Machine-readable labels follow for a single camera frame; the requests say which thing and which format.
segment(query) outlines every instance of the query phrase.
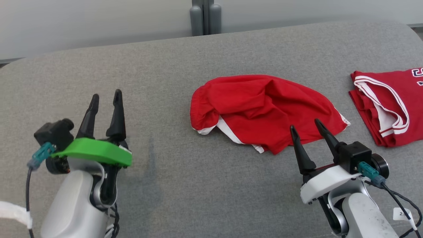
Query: gray fabric surface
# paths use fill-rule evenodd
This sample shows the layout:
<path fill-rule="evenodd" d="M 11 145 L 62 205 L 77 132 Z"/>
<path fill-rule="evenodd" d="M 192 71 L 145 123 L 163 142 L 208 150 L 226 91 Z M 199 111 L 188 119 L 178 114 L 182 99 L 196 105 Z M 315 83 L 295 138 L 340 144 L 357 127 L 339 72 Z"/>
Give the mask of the gray fabric surface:
<path fill-rule="evenodd" d="M 25 165 L 38 149 L 35 130 L 64 117 L 79 126 L 92 94 L 98 93 L 95 136 L 104 137 L 119 88 L 134 155 L 133 166 L 118 175 L 119 237 L 331 237 L 320 206 L 301 202 L 302 177 L 292 147 L 260 155 L 217 129 L 202 136 L 190 126 L 191 95 L 208 80 L 269 74 L 327 96 L 351 122 L 339 140 L 359 140 L 385 156 L 388 185 L 423 208 L 423 142 L 377 147 L 347 93 L 355 70 L 421 66 L 422 41 L 394 22 L 302 25 L 22 59 L 0 70 L 0 200 L 24 206 Z M 318 166 L 330 163 L 323 140 L 305 148 Z M 63 179 L 44 166 L 33 174 L 37 237 Z M 409 228 L 392 221 L 395 204 L 387 193 L 372 188 L 370 193 L 398 232 Z M 2 238 L 27 237 L 15 221 L 2 220 L 0 231 Z"/>

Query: white wall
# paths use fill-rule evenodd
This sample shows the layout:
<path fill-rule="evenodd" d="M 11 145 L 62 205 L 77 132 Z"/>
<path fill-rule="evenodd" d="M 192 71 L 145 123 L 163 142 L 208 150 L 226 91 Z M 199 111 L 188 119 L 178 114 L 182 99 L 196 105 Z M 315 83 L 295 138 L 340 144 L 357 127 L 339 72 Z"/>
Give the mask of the white wall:
<path fill-rule="evenodd" d="M 422 0 L 215 0 L 222 31 L 339 19 L 423 23 Z M 0 60 L 191 35 L 191 0 L 0 0 Z"/>

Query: red fabric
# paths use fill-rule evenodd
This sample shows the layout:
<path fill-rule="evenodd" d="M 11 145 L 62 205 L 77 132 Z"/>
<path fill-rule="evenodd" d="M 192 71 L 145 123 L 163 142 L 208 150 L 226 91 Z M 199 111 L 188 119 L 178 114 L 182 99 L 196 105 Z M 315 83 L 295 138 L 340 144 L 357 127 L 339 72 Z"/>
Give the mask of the red fabric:
<path fill-rule="evenodd" d="M 242 143 L 261 145 L 273 154 L 291 145 L 291 125 L 303 144 L 321 139 L 315 118 L 333 134 L 347 126 L 322 94 L 268 75 L 219 77 L 198 88 L 191 101 L 192 127 L 213 127 L 219 116 Z"/>
<path fill-rule="evenodd" d="M 364 92 L 366 90 L 363 91 L 356 85 L 355 90 L 350 91 L 349 94 L 377 145 L 396 147 L 423 139 L 422 70 L 409 69 L 407 71 L 384 73 L 355 71 L 351 74 L 355 85 L 357 82 L 369 80 L 370 82 L 365 82 L 365 84 L 371 89 L 380 104 L 384 108 L 397 113 L 398 116 L 390 112 L 386 112 L 387 114 L 393 116 L 395 119 L 400 118 L 403 124 L 408 122 L 408 126 L 393 123 L 389 129 L 381 131 L 380 115 L 378 115 L 376 106 L 371 100 L 374 97 L 367 96 Z M 398 102 L 395 94 L 398 95 L 400 102 Z M 389 130 L 392 131 L 392 134 L 383 137 L 382 133 Z"/>

